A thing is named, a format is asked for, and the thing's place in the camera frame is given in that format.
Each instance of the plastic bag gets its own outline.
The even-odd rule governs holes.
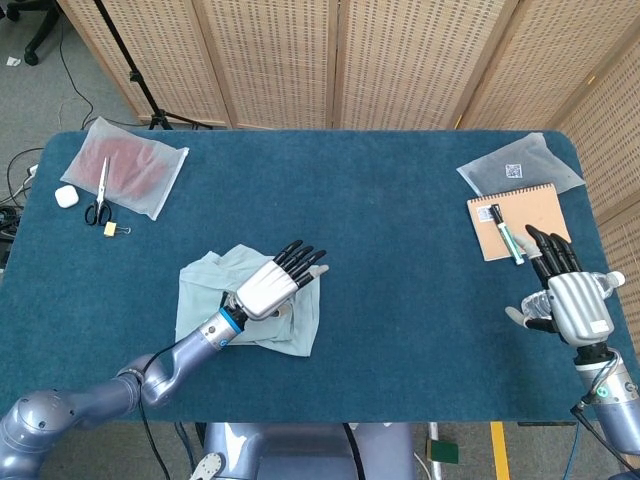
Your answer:
[[[155,220],[188,153],[186,147],[140,138],[100,117],[60,180],[96,194],[102,164],[110,157],[105,198]]]
[[[547,148],[542,133],[530,133],[459,167],[478,196],[553,183],[558,193],[584,185],[576,173]]]

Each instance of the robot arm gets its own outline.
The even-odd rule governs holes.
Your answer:
[[[325,273],[312,267],[324,250],[298,249],[297,240],[267,262],[206,322],[187,337],[155,355],[145,355],[115,378],[86,392],[44,390],[18,399],[0,421],[0,478],[33,480],[46,456],[73,427],[94,428],[132,412],[139,402],[165,404],[205,360],[222,350],[244,329],[248,319],[263,320],[291,295]],[[171,350],[172,370],[158,358]]]
[[[589,428],[582,411],[587,405],[593,406],[610,444],[605,442],[605,446],[613,447],[614,455],[617,452],[639,455],[640,397],[637,386],[619,352],[606,343],[614,325],[604,297],[624,283],[624,277],[610,274],[609,278],[615,281],[609,282],[606,291],[598,283],[598,279],[605,276],[582,271],[571,245],[562,237],[547,235],[530,225],[527,232],[536,245],[524,238],[516,240],[526,251],[544,288],[544,293],[536,294],[537,300],[540,295],[544,300],[537,301],[537,306],[543,305],[547,310],[537,308],[538,313],[543,314],[541,318],[530,318],[513,307],[506,309],[507,314],[525,328],[557,333],[564,343],[576,348],[574,366],[587,393],[571,413]]]

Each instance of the office chair wheel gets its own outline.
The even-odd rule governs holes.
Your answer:
[[[7,7],[7,18],[12,22],[17,22],[20,19],[20,12],[11,7]]]
[[[38,64],[38,56],[36,55],[36,52],[34,52],[33,50],[25,50],[24,51],[24,61],[27,62],[31,66],[37,65]]]

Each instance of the crumpled cloth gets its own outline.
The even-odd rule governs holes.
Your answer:
[[[180,270],[176,341],[218,310],[225,291],[235,292],[272,258],[237,245],[223,256],[209,252]],[[247,320],[244,332],[229,345],[259,345],[288,355],[310,356],[320,320],[320,278],[298,290],[287,304],[290,308],[283,309],[279,317]]]

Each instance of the green marker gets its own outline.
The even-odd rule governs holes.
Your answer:
[[[504,244],[507,246],[507,250],[509,250],[511,257],[516,262],[516,265],[522,265],[524,263],[524,258],[520,255],[520,249],[518,248],[516,241],[513,239],[513,235],[511,235],[511,232],[507,228],[507,224],[504,223],[504,220],[502,219],[502,215],[500,214],[500,205],[497,203],[491,205],[489,211],[491,212],[493,221],[496,222],[496,225],[498,226],[498,230],[500,230],[500,236],[502,237]]]

